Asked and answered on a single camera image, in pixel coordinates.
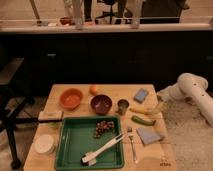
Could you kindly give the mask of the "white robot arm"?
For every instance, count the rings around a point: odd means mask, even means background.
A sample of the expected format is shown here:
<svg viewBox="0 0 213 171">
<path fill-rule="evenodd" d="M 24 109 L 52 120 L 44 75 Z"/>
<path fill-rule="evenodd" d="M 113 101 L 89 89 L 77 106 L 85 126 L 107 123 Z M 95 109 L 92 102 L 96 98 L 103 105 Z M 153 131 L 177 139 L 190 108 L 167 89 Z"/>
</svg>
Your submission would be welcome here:
<svg viewBox="0 0 213 171">
<path fill-rule="evenodd" d="M 191 98 L 208 124 L 213 127 L 213 97 L 206 92 L 207 88 L 208 81 L 204 77 L 192 73 L 183 73 L 178 77 L 175 84 L 160 90 L 157 96 L 163 102 Z"/>
</svg>

